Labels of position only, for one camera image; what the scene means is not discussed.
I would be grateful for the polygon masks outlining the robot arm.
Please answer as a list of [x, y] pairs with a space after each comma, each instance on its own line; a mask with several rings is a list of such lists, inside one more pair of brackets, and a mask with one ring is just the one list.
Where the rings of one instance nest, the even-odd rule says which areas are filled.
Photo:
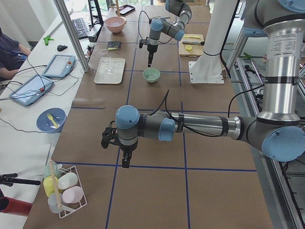
[[141, 114], [131, 106], [115, 115], [115, 142], [128, 168], [139, 137], [171, 141], [174, 133], [194, 132], [207, 137], [228, 136], [244, 141], [280, 162], [299, 157], [305, 150], [305, 133], [295, 114], [299, 61], [305, 30], [302, 0], [249, 0], [245, 30], [268, 37], [263, 109], [256, 117], [215, 117], [156, 111]]
[[149, 36], [144, 40], [140, 40], [139, 47], [147, 45], [148, 67], [151, 67], [153, 55], [157, 52], [161, 33], [164, 33], [177, 41], [180, 41], [185, 34], [185, 26], [192, 18], [192, 10], [188, 4], [182, 0], [168, 0], [165, 4], [165, 9], [176, 16], [178, 20], [174, 23], [169, 23], [164, 17], [152, 19], [150, 25]]

